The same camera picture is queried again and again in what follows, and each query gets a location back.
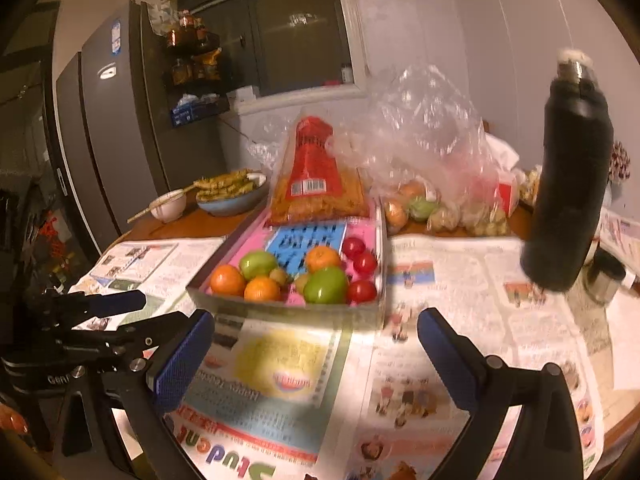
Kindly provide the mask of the black thermos bottle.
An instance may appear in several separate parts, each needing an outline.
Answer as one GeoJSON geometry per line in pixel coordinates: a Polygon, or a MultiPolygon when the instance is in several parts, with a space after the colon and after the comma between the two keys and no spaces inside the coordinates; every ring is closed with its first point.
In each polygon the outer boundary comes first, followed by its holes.
{"type": "Polygon", "coordinates": [[[544,162],[521,267],[538,287],[566,292],[596,232],[608,184],[614,130],[592,59],[558,54],[544,107],[544,162]]]}

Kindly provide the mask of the clear bag behind snacks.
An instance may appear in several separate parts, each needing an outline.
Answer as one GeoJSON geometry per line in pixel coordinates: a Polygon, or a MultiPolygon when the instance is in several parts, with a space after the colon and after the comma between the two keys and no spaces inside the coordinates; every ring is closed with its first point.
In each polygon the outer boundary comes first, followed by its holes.
{"type": "Polygon", "coordinates": [[[247,151],[265,170],[273,172],[280,167],[291,126],[291,118],[267,115],[258,120],[248,135],[247,151]]]}

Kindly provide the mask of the wooden chopsticks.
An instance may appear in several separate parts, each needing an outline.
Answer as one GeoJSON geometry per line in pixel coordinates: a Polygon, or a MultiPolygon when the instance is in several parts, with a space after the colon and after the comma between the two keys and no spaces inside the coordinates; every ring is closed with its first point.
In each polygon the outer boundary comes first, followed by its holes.
{"type": "Polygon", "coordinates": [[[196,188],[196,185],[192,183],[186,188],[179,188],[157,197],[145,209],[130,217],[127,223],[131,224],[146,214],[150,214],[153,218],[163,223],[170,223],[181,218],[186,210],[186,196],[194,188],[196,188]]]}

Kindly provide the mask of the large green fruit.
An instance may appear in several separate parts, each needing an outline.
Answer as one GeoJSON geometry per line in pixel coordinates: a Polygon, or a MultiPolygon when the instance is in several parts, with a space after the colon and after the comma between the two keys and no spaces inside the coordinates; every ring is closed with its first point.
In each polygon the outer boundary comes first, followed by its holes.
{"type": "Polygon", "coordinates": [[[346,304],[349,280],[339,266],[328,266],[311,274],[304,287],[307,304],[346,304]]]}

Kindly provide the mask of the grey refrigerator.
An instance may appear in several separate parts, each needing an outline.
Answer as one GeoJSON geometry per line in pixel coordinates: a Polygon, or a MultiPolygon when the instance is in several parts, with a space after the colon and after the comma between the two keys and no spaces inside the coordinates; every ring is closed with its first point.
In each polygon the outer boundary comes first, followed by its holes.
{"type": "Polygon", "coordinates": [[[103,252],[127,220],[169,190],[144,74],[145,5],[116,10],[56,81],[63,155],[76,202],[103,252]]]}

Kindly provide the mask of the small white bowl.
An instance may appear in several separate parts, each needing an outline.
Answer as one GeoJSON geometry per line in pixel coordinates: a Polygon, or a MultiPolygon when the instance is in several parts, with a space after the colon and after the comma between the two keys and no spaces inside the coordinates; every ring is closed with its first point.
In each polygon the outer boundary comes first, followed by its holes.
{"type": "Polygon", "coordinates": [[[175,190],[166,193],[149,204],[152,216],[163,223],[179,219],[186,210],[186,193],[175,190]]]}

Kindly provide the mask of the clear plastic fruit bag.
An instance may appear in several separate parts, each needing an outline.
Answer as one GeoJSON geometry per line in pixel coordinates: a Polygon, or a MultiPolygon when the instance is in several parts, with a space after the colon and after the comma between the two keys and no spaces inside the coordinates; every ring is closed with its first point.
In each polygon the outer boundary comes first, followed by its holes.
{"type": "Polygon", "coordinates": [[[380,201],[388,232],[509,234],[499,165],[475,107],[434,65],[372,78],[366,110],[340,125],[330,153],[380,201]]]}

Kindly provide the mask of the grey cardboard tray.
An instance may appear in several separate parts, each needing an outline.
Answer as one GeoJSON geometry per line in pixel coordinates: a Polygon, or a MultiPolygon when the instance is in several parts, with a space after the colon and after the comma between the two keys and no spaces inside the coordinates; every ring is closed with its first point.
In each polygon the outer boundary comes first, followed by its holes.
{"type": "MultiPolygon", "coordinates": [[[[370,200],[370,210],[373,205],[378,206],[382,212],[378,200],[370,200]]],[[[260,207],[265,207],[269,214],[268,202],[262,200],[245,218],[260,207]]],[[[306,304],[304,297],[296,292],[293,285],[283,294],[283,299],[276,302],[251,302],[241,297],[223,296],[224,300],[210,306],[194,299],[189,293],[188,295],[197,307],[213,314],[228,314],[242,316],[243,318],[259,318],[269,322],[317,327],[377,330],[383,325],[384,321],[386,285],[382,295],[378,294],[375,300],[365,304],[306,304]]]]}

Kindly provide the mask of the small green kumquat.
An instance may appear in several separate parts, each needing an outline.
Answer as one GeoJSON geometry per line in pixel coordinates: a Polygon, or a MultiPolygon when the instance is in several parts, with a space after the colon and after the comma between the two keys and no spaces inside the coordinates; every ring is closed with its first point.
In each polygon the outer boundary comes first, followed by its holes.
{"type": "Polygon", "coordinates": [[[271,278],[273,281],[275,281],[281,288],[288,287],[288,284],[290,284],[290,277],[284,269],[280,268],[280,266],[272,269],[268,275],[268,278],[271,278]]]}

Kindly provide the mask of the dark shelf with jars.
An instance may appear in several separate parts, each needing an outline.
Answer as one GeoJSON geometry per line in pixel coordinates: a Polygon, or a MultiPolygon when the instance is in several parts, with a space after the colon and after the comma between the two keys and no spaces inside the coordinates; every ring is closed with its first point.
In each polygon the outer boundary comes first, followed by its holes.
{"type": "Polygon", "coordinates": [[[170,57],[170,119],[174,127],[216,117],[230,110],[217,34],[201,18],[181,10],[166,34],[170,57]]]}

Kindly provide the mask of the red snack bag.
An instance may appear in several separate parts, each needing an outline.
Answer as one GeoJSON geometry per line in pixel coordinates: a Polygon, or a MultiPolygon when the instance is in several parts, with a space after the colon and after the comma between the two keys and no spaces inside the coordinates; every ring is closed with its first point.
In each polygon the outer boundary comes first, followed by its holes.
{"type": "Polygon", "coordinates": [[[273,226],[366,218],[369,199],[360,174],[339,162],[330,148],[334,128],[317,115],[299,116],[273,185],[269,222],[273,226]]]}

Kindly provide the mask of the newspaper on table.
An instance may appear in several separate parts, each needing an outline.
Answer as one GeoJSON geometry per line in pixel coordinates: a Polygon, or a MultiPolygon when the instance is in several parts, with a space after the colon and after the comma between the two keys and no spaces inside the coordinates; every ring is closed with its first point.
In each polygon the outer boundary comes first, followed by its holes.
{"type": "Polygon", "coordinates": [[[209,479],[425,479],[466,419],[416,334],[433,307],[484,354],[559,365],[593,471],[604,430],[585,341],[565,298],[526,278],[521,249],[514,237],[395,238],[380,330],[218,318],[169,427],[209,479]]]}

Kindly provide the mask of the pink workbook in tray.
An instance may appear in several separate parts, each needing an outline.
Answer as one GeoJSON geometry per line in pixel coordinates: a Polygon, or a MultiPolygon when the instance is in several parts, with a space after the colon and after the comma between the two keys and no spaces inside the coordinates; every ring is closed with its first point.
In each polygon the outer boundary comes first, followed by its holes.
{"type": "Polygon", "coordinates": [[[376,269],[368,279],[375,284],[378,294],[382,295],[385,289],[386,233],[382,212],[375,205],[371,207],[367,218],[348,218],[306,226],[270,226],[268,210],[260,207],[222,242],[186,286],[186,290],[194,299],[213,306],[224,300],[209,286],[210,277],[218,266],[237,266],[248,252],[263,250],[273,254],[280,267],[295,278],[307,271],[305,257],[312,248],[322,245],[340,252],[344,240],[349,237],[361,240],[367,251],[374,255],[376,269]]]}

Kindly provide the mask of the red tomato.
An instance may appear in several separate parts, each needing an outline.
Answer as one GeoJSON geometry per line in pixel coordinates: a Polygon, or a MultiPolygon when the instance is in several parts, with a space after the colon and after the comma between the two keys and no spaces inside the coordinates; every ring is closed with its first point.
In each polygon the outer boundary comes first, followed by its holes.
{"type": "Polygon", "coordinates": [[[378,270],[378,258],[370,250],[365,250],[352,260],[352,267],[359,276],[373,276],[378,270]]]}
{"type": "Polygon", "coordinates": [[[378,290],[373,282],[367,280],[352,281],[347,289],[347,302],[349,304],[365,304],[378,296],[378,290]]]}
{"type": "Polygon", "coordinates": [[[343,240],[341,251],[348,260],[354,261],[366,250],[367,245],[360,237],[346,236],[343,240]]]}

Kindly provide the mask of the orange tangerine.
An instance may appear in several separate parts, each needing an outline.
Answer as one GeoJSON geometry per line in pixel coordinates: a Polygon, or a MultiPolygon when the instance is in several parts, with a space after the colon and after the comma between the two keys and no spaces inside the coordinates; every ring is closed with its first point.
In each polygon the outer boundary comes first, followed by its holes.
{"type": "Polygon", "coordinates": [[[209,288],[217,295],[242,297],[245,286],[243,274],[231,264],[217,266],[209,278],[209,288]]]}
{"type": "Polygon", "coordinates": [[[342,259],[340,253],[332,247],[318,245],[306,253],[305,266],[309,273],[316,273],[326,268],[340,268],[342,259]]]}
{"type": "Polygon", "coordinates": [[[244,289],[244,299],[251,302],[279,301],[282,295],[280,285],[269,276],[256,276],[244,289]]]}

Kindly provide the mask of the blue bowl with pancakes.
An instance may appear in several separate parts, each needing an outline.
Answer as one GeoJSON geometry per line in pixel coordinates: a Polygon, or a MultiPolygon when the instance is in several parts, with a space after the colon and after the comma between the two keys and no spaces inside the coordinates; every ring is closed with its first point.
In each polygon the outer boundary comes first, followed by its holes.
{"type": "Polygon", "coordinates": [[[249,169],[203,178],[193,185],[198,206],[215,217],[231,217],[250,211],[269,191],[267,176],[249,169]]]}

